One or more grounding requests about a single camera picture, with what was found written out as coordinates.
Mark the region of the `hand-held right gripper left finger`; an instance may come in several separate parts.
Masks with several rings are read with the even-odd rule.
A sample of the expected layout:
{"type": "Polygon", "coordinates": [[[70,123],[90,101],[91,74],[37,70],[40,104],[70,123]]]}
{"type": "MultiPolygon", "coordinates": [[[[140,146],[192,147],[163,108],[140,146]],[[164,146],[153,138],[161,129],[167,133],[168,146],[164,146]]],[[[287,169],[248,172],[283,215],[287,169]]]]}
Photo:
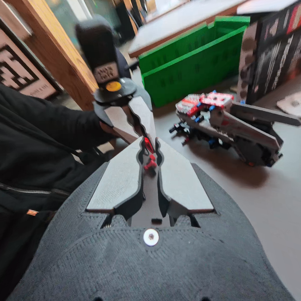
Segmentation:
{"type": "Polygon", "coordinates": [[[111,159],[95,187],[87,212],[122,215],[131,219],[143,202],[143,155],[145,139],[140,137],[111,159]]]}

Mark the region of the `green plastic bin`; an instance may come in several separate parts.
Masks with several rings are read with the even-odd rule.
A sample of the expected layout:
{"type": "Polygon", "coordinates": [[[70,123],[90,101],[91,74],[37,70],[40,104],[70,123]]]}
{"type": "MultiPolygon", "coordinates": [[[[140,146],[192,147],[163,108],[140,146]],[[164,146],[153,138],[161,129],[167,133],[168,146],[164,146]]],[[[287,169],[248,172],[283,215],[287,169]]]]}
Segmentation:
{"type": "Polygon", "coordinates": [[[156,107],[212,87],[239,72],[250,16],[217,16],[140,55],[142,83],[156,107]]]}

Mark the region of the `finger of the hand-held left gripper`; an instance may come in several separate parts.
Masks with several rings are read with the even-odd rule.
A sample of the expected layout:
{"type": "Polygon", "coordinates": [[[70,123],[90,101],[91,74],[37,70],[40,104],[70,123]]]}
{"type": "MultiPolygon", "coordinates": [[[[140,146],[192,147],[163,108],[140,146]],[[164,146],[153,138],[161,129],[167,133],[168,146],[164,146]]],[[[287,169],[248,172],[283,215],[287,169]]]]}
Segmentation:
{"type": "Polygon", "coordinates": [[[113,130],[123,141],[130,145],[137,139],[141,140],[141,135],[134,129],[134,119],[128,106],[112,106],[106,108],[104,112],[109,118],[113,130]]]}
{"type": "Polygon", "coordinates": [[[129,101],[128,106],[133,115],[138,118],[142,133],[155,150],[156,129],[153,112],[149,109],[141,96],[132,98],[132,100],[129,101]]]}

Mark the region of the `black framed marker sign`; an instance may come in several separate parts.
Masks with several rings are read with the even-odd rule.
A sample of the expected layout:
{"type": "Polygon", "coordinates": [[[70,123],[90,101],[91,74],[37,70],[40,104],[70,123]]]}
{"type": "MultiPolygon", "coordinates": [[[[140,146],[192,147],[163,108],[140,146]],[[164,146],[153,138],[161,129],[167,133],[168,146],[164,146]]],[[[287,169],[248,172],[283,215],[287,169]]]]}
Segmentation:
{"type": "Polygon", "coordinates": [[[53,100],[63,89],[32,51],[0,21],[0,82],[24,95],[53,100]]]}

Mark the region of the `person's left hand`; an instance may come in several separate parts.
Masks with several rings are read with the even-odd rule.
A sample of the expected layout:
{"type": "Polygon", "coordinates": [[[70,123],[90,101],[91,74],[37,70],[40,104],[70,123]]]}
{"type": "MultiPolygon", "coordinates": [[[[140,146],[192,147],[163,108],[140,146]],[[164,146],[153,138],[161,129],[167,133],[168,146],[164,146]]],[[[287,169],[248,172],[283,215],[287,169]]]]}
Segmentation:
{"type": "Polygon", "coordinates": [[[108,126],[107,124],[103,123],[103,122],[99,122],[100,123],[100,127],[102,128],[102,130],[108,134],[111,134],[114,137],[119,137],[119,134],[110,126],[108,126]]]}

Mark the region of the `red grey lego vehicle model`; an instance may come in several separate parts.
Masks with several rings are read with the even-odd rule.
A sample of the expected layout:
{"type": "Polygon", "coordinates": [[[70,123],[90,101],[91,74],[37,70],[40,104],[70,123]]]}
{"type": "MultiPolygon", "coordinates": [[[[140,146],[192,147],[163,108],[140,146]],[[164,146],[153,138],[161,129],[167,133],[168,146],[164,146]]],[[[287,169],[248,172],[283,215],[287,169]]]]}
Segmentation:
{"type": "Polygon", "coordinates": [[[180,121],[169,132],[184,134],[182,145],[197,138],[210,149],[233,148],[249,166],[272,167],[283,156],[284,142],[273,129],[275,122],[300,126],[294,115],[236,102],[233,94],[215,90],[189,94],[175,108],[180,121]]]}

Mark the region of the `black zip jacket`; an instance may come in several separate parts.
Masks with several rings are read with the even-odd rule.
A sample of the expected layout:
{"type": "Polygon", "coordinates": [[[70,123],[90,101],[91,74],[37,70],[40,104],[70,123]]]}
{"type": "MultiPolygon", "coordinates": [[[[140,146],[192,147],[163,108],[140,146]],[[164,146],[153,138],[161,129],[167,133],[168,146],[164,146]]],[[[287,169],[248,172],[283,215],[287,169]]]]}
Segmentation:
{"type": "Polygon", "coordinates": [[[1,300],[6,300],[32,261],[55,212],[103,163],[84,154],[85,164],[69,154],[34,155],[1,172],[1,300]]]}

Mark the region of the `person's left forearm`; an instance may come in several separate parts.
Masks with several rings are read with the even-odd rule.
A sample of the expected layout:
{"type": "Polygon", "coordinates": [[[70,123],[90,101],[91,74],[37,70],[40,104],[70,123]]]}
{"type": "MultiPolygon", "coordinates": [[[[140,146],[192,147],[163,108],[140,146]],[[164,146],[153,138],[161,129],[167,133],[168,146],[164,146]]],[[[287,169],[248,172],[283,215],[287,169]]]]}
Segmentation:
{"type": "Polygon", "coordinates": [[[74,150],[105,144],[114,135],[101,127],[94,111],[72,110],[47,100],[23,95],[1,84],[1,106],[49,137],[74,150]]]}

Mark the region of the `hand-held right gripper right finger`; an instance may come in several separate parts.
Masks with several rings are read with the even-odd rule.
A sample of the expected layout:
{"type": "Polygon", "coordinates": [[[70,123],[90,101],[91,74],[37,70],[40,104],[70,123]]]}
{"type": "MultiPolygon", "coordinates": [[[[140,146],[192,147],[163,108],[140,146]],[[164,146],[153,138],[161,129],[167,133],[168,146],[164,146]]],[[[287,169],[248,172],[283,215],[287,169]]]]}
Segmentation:
{"type": "Polygon", "coordinates": [[[213,213],[215,208],[192,163],[174,148],[156,138],[159,209],[174,226],[182,215],[213,213]]]}

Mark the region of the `black lego set box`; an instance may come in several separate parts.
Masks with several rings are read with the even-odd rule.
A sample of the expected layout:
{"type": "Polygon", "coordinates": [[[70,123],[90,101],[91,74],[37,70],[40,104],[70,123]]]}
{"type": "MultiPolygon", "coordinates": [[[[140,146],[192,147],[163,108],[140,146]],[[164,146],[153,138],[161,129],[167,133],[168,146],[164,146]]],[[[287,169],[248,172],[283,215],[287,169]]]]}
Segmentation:
{"type": "Polygon", "coordinates": [[[237,101],[253,104],[300,74],[300,9],[300,1],[294,1],[247,27],[240,51],[237,101]]]}

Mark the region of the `printed paper bag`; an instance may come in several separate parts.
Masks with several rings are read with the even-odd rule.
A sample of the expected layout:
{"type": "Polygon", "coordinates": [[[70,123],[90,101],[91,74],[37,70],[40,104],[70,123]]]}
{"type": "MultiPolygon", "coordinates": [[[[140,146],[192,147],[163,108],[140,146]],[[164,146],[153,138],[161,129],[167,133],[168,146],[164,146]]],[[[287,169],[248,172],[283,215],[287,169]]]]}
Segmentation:
{"type": "Polygon", "coordinates": [[[301,92],[286,96],[277,102],[276,106],[283,112],[301,117],[301,92]]]}

